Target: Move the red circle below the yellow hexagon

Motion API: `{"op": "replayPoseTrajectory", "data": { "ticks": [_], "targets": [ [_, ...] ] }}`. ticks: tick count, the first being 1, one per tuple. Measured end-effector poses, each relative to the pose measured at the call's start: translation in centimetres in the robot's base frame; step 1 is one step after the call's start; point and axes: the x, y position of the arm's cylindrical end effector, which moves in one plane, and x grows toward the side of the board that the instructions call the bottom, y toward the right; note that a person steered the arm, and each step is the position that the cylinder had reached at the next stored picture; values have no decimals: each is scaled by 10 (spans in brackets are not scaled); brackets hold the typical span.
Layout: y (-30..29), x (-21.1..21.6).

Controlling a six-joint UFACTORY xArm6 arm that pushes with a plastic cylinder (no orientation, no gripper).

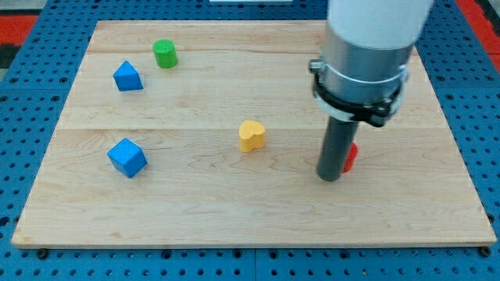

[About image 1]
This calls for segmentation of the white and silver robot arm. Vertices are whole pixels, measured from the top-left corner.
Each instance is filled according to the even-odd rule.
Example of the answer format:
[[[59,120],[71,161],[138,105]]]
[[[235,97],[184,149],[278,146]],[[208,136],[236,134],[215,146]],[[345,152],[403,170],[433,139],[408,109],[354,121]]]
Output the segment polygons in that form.
[[[309,70],[318,106],[341,122],[382,127],[401,107],[407,63],[433,0],[330,0]]]

